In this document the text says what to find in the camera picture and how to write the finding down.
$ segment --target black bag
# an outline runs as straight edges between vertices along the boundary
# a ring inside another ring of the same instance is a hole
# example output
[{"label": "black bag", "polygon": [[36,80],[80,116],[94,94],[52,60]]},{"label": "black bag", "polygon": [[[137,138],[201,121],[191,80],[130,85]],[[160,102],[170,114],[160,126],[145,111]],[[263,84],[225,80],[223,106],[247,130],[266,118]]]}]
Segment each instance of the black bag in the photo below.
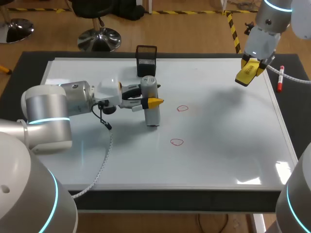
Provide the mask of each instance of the black bag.
[{"label": "black bag", "polygon": [[137,6],[136,0],[115,0],[112,13],[125,19],[138,20],[143,17],[145,9]]}]

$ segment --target red marker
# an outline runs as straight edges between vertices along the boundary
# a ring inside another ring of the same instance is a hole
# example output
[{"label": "red marker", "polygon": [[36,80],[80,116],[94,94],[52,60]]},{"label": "red marker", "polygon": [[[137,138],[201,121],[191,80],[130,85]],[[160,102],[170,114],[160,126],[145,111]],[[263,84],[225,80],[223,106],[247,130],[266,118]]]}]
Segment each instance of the red marker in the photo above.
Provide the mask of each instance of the red marker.
[{"label": "red marker", "polygon": [[[280,72],[282,74],[284,73],[284,66],[280,67]],[[283,85],[283,75],[279,75],[276,89],[277,92],[280,93],[282,91],[282,85]]]}]

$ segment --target wooden floor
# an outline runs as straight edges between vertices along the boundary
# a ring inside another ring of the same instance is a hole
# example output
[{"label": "wooden floor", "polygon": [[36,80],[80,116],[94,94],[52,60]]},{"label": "wooden floor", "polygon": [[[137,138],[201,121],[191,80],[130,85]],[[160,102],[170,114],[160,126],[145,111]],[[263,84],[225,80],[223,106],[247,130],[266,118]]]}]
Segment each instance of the wooden floor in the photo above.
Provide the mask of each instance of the wooden floor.
[{"label": "wooden floor", "polygon": [[[218,0],[154,0],[154,10],[219,10]],[[16,0],[9,7],[67,8],[63,0],[37,1]],[[23,51],[78,51],[77,38],[83,31],[92,28],[89,19],[77,18],[71,12],[22,12],[11,13],[12,18],[26,18],[35,25],[29,38],[14,44],[0,44],[0,65],[13,69]],[[234,14],[233,21],[241,42],[245,22],[254,21],[255,14]],[[175,53],[235,53],[230,28],[225,16],[208,15],[145,15],[138,21],[129,21],[116,16],[106,16],[107,27],[122,36],[119,52],[134,52],[137,45],[156,45],[158,52]],[[311,77],[311,41],[295,37],[291,28],[282,35],[278,53],[297,53]],[[9,76],[0,73],[0,94]],[[275,219],[265,215],[267,226]],[[201,215],[201,224],[206,233],[217,233],[225,221],[224,215]],[[197,214],[80,214],[80,233],[97,232],[200,232]],[[224,233],[248,233],[246,215],[229,214],[229,223]]]}]

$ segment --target black cable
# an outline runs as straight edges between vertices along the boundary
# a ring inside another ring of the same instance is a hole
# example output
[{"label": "black cable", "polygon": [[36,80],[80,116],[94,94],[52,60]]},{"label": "black cable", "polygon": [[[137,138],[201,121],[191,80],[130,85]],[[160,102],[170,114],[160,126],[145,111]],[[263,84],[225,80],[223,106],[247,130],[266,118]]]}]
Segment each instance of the black cable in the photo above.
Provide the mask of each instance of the black cable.
[{"label": "black cable", "polygon": [[222,232],[224,231],[225,227],[226,227],[227,224],[228,224],[228,221],[229,221],[229,215],[226,214],[226,215],[225,215],[225,224],[224,224],[224,226],[221,228],[221,230],[220,230],[218,233],[222,233]]},{"label": "black cable", "polygon": [[[94,108],[94,106],[96,106],[96,105],[98,105],[98,108],[99,108],[99,111],[100,111],[100,116],[98,116],[98,115],[94,112],[94,109],[93,109],[93,108]],[[112,129],[111,125],[110,125],[108,122],[106,122],[106,121],[103,120],[103,117],[102,117],[103,107],[104,107],[104,106],[103,106],[101,103],[95,103],[95,104],[92,105],[91,111],[92,111],[92,113],[100,120],[100,122],[101,122],[104,126],[106,126],[107,129],[111,130],[111,129]]]},{"label": "black cable", "polygon": [[200,214],[197,214],[197,221],[198,221],[198,224],[199,224],[199,229],[200,229],[201,233],[205,233],[203,228],[202,228],[202,225],[201,225],[200,216],[201,216]]},{"label": "black cable", "polygon": [[[197,220],[198,220],[200,232],[205,233],[205,231],[203,230],[202,225],[201,225],[200,216],[201,216],[200,214],[197,214]],[[225,227],[228,225],[228,221],[229,221],[229,215],[226,214],[225,215],[225,224],[223,225],[223,227],[221,228],[221,230],[218,233],[222,233],[224,231]]]}]

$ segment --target black chair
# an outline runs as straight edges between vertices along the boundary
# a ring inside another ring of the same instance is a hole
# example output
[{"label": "black chair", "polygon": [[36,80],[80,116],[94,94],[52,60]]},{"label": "black chair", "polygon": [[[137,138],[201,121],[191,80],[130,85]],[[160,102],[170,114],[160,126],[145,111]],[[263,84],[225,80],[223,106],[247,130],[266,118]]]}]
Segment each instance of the black chair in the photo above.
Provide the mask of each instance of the black chair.
[{"label": "black chair", "polygon": [[0,0],[0,10],[4,23],[0,22],[0,43],[8,44],[25,39],[34,32],[32,22],[23,18],[10,19],[5,5],[14,0]]},{"label": "black chair", "polygon": [[113,9],[113,0],[71,0],[72,9],[78,17],[91,18],[94,28],[85,31],[78,38],[82,51],[113,51],[121,44],[120,34],[104,27],[100,17],[108,15]]}]

